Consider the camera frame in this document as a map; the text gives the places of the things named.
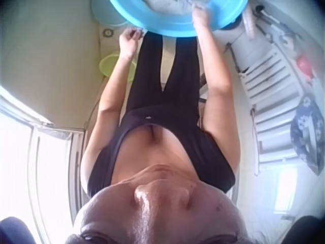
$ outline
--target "white wall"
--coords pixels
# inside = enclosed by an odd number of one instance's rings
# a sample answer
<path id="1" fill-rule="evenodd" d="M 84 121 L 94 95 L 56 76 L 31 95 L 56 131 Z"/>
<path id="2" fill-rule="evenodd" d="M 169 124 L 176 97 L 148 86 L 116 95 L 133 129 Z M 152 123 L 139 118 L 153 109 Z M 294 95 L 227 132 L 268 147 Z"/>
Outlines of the white wall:
<path id="1" fill-rule="evenodd" d="M 2 15 L 2 86 L 57 126 L 83 128 L 103 78 L 90 0 L 11 2 Z"/>

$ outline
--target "green plastic bowl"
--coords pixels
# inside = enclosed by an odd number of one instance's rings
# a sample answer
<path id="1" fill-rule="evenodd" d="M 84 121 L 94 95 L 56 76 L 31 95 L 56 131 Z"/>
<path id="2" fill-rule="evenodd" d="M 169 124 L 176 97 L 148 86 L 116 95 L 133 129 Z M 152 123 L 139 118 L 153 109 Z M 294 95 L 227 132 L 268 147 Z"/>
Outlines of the green plastic bowl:
<path id="1" fill-rule="evenodd" d="M 100 62 L 100 71 L 107 77 L 110 77 L 113 73 L 117 60 L 120 56 L 119 52 L 114 52 L 106 57 L 104 57 Z M 128 73 L 128 82 L 132 82 L 134 75 L 136 73 L 137 63 L 132 60 L 131 67 Z"/>

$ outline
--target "black tank top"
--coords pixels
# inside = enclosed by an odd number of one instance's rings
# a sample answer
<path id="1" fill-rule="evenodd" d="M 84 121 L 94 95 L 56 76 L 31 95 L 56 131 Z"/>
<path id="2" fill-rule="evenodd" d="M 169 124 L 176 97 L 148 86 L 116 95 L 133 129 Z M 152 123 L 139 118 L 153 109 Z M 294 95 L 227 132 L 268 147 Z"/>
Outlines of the black tank top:
<path id="1" fill-rule="evenodd" d="M 235 184 L 234 173 L 210 134 L 202 131 L 196 119 L 171 105 L 155 105 L 127 113 L 110 143 L 102 149 L 88 181 L 88 195 L 111 184 L 121 144 L 126 135 L 140 127 L 156 125 L 171 131 L 183 145 L 199 179 L 223 192 Z"/>

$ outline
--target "black pants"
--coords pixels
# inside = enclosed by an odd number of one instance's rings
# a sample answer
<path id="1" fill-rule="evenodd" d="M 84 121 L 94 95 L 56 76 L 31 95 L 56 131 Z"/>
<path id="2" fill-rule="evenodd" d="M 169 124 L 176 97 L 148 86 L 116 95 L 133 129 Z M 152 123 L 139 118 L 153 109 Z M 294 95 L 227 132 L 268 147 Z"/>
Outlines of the black pants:
<path id="1" fill-rule="evenodd" d="M 150 32 L 145 35 L 126 111 L 171 104 L 189 112 L 198 121 L 200 66 L 197 39 L 195 37 L 177 39 L 175 59 L 164 91 L 160 84 L 162 48 L 161 35 Z"/>

